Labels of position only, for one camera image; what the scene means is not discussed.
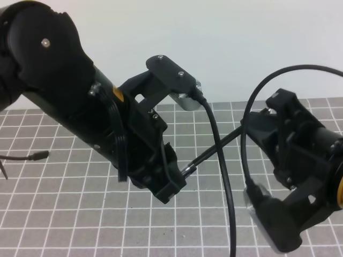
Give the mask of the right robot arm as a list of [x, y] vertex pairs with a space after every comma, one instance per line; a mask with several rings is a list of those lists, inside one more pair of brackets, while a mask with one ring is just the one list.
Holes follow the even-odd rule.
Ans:
[[277, 90], [266, 105], [243, 115], [241, 139], [260, 147], [276, 180], [292, 190], [286, 204], [341, 210], [342, 135], [327, 129], [290, 91]]

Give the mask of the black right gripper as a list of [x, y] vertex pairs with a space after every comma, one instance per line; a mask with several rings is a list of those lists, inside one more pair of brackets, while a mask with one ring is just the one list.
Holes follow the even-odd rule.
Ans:
[[266, 105], [275, 113], [250, 112], [241, 125], [272, 162], [277, 181], [285, 187], [299, 186], [311, 176], [324, 181], [333, 167], [337, 133], [315, 118], [293, 92], [278, 89]]

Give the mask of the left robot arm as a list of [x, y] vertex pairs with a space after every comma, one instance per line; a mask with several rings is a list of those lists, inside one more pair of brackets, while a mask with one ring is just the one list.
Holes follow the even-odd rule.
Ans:
[[36, 1], [1, 8], [1, 108], [25, 96], [107, 159], [119, 182], [163, 203], [186, 185], [154, 110], [167, 95], [151, 71], [114, 86], [85, 54], [67, 13]]

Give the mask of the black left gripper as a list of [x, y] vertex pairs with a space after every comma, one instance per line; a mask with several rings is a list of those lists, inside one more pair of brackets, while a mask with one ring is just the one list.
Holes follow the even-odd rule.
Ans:
[[163, 143], [167, 124], [154, 108], [143, 110], [139, 102], [120, 90], [109, 94], [109, 117], [118, 181], [131, 179], [139, 185], [165, 185], [154, 196], [167, 204], [187, 184], [174, 149], [170, 143]]

